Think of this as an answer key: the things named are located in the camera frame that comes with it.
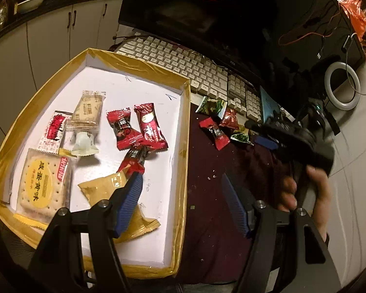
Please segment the person's right hand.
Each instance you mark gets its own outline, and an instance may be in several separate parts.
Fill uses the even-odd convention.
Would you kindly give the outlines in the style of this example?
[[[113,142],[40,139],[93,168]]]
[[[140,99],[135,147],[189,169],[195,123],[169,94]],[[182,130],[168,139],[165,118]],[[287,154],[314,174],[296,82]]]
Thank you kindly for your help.
[[[323,169],[307,166],[306,169],[309,188],[303,201],[303,206],[313,219],[316,229],[326,245],[329,243],[327,224],[331,211],[332,193],[329,185],[329,178]],[[280,200],[278,209],[284,212],[296,210],[296,193],[299,185],[292,177],[285,176],[280,181]]]

